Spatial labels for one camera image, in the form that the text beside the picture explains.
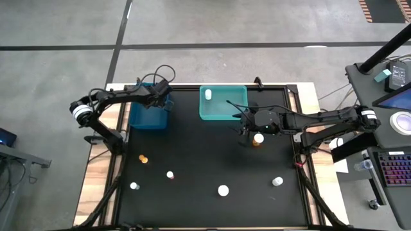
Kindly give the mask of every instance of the black table surface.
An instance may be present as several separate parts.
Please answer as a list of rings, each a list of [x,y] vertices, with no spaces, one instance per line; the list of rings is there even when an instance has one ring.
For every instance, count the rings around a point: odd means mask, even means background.
[[[284,105],[281,90],[248,91],[259,105]],[[203,121],[198,90],[174,91],[165,130],[131,129],[119,223],[144,227],[306,226],[290,136],[265,135],[258,148],[238,144],[238,121]],[[138,156],[148,157],[142,164]],[[173,180],[166,177],[173,171]],[[272,186],[280,176],[284,183]],[[130,184],[139,184],[132,190]],[[229,194],[217,193],[227,185]]]
[[[381,126],[374,136],[381,148],[400,148],[411,145],[411,136],[401,135],[392,129],[390,117],[400,112],[399,109],[373,107],[372,102],[388,94],[384,91],[384,81],[377,83],[374,77],[386,69],[385,64],[378,64],[369,75],[361,74],[355,65],[345,67],[349,82],[353,85],[355,94],[361,105],[374,109]]]

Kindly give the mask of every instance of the teal bin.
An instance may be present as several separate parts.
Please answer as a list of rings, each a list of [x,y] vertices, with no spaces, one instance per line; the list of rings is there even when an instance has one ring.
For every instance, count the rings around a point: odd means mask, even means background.
[[[211,90],[211,99],[206,100],[206,90]],[[248,106],[247,88],[244,85],[223,86],[203,85],[200,87],[200,117],[203,120],[240,120],[232,115],[241,113],[237,108],[227,103]]]
[[[143,83],[144,86],[151,86],[152,83]],[[131,104],[128,123],[131,127],[139,130],[162,130],[167,127],[168,112],[164,108],[150,107],[149,109],[140,103]]]

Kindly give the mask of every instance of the keyboard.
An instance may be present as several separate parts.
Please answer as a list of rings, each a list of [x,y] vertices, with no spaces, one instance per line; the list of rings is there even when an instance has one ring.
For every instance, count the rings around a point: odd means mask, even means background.
[[[379,154],[381,171],[387,187],[411,186],[411,155]]]

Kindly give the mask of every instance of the white cylinder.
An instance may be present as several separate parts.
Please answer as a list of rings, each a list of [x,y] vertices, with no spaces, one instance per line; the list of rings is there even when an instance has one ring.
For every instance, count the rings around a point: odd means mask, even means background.
[[[218,187],[218,194],[220,196],[227,196],[229,194],[229,188],[226,185],[221,185]]]
[[[276,177],[274,180],[272,180],[272,185],[274,186],[280,186],[284,180],[281,177]]]
[[[207,90],[205,90],[205,99],[206,100],[210,100],[211,99],[211,90],[210,89],[207,89]]]
[[[256,141],[258,144],[261,144],[264,141],[264,135],[261,133],[255,134],[254,141]]]

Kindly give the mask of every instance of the gray concrete floor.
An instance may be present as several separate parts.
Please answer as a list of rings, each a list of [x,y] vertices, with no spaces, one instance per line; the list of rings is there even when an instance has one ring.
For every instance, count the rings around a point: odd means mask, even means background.
[[[115,44],[125,0],[0,0],[0,46]],[[357,0],[134,1],[124,44],[196,42],[384,41],[406,24],[369,24]],[[133,82],[161,64],[175,82],[312,81],[321,97],[347,83],[344,67],[378,47],[197,49],[120,52],[114,82]],[[402,47],[397,53],[409,53]],[[104,87],[112,51],[0,51],[0,127],[16,133],[17,148],[53,159],[34,168],[15,215],[16,230],[70,227],[89,145],[69,103]],[[334,109],[348,88],[320,101]],[[345,106],[351,105],[351,96]],[[369,210],[367,182],[342,183],[350,223],[399,230],[389,207]]]

